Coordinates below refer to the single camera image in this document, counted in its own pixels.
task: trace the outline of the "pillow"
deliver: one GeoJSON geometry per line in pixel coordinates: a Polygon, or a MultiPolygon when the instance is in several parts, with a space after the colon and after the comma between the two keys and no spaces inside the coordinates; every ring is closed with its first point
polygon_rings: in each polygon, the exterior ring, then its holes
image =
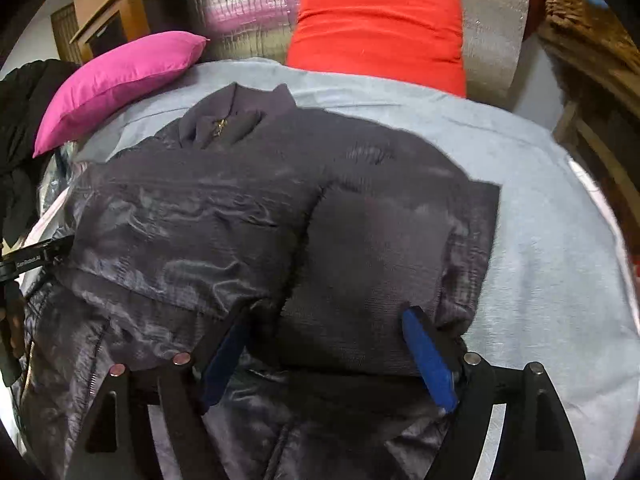
{"type": "Polygon", "coordinates": [[[166,85],[193,65],[207,39],[181,30],[151,34],[81,66],[49,103],[36,136],[36,157],[90,134],[118,108],[166,85]]]}
{"type": "Polygon", "coordinates": [[[461,0],[300,0],[287,66],[465,97],[461,0]]]}

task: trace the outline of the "zipper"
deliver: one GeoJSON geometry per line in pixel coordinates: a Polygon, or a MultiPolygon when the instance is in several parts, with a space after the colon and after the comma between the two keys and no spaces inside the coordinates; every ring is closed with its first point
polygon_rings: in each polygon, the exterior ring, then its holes
{"type": "Polygon", "coordinates": [[[91,380],[89,380],[89,396],[95,399],[95,394],[97,391],[95,390],[95,383],[98,381],[98,374],[94,372],[91,374],[91,380]]]}
{"type": "Polygon", "coordinates": [[[224,127],[226,126],[226,119],[220,119],[219,121],[216,122],[216,131],[213,134],[214,137],[219,137],[220,135],[222,135],[222,130],[224,129],[224,127]]]}
{"type": "Polygon", "coordinates": [[[31,341],[29,345],[29,362],[27,362],[27,377],[24,380],[24,386],[22,388],[22,395],[20,396],[20,404],[24,402],[24,397],[27,394],[27,390],[29,389],[29,384],[31,383],[31,363],[33,362],[33,348],[35,347],[33,341],[31,341]]]}

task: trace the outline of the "clothing pile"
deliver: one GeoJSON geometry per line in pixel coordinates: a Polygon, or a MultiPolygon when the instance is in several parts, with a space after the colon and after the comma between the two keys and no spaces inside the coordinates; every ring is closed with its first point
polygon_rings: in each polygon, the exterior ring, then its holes
{"type": "Polygon", "coordinates": [[[14,386],[39,467],[63,477],[111,365],[191,351],[246,304],[248,352],[204,415],[230,478],[422,478],[447,420],[400,313],[420,305],[464,345],[498,195],[419,137],[297,108],[286,86],[204,98],[70,192],[73,248],[28,294],[30,383],[14,386]]]}
{"type": "Polygon", "coordinates": [[[36,134],[49,102],[77,68],[57,59],[34,61],[0,81],[0,212],[9,247],[38,218],[36,192],[51,153],[32,158],[36,134]]]}

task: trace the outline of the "black puffer jacket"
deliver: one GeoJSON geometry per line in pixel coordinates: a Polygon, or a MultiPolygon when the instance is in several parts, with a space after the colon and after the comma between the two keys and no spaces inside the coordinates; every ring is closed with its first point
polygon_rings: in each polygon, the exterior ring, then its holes
{"type": "MultiPolygon", "coordinates": [[[[89,168],[72,252],[29,302],[20,406],[60,478],[108,368],[190,351],[239,303],[256,323],[204,416],[230,478],[422,478],[446,420],[402,341],[420,304],[459,338],[475,314],[498,189],[412,134],[231,86],[89,168]]],[[[152,410],[165,478],[179,478],[152,410]]]]}
{"type": "Polygon", "coordinates": [[[74,63],[47,59],[16,68],[0,81],[0,212],[9,246],[37,219],[36,190],[50,155],[33,157],[40,121],[74,63]]]}

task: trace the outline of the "metal screw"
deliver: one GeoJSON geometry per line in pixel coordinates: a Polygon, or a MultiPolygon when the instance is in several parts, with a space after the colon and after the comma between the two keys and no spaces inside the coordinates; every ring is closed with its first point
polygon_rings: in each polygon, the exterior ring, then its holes
{"type": "Polygon", "coordinates": [[[120,377],[126,369],[125,365],[115,364],[109,368],[109,375],[111,377],[120,377]]]}
{"type": "Polygon", "coordinates": [[[542,363],[532,362],[529,363],[529,370],[531,370],[536,375],[542,375],[545,373],[545,367],[543,367],[542,363]]]}
{"type": "Polygon", "coordinates": [[[180,352],[179,354],[174,355],[174,365],[185,365],[189,361],[191,361],[191,354],[189,354],[189,352],[180,352]]]}
{"type": "Polygon", "coordinates": [[[465,363],[468,365],[476,366],[480,364],[482,358],[475,352],[467,352],[465,354],[465,363]]]}

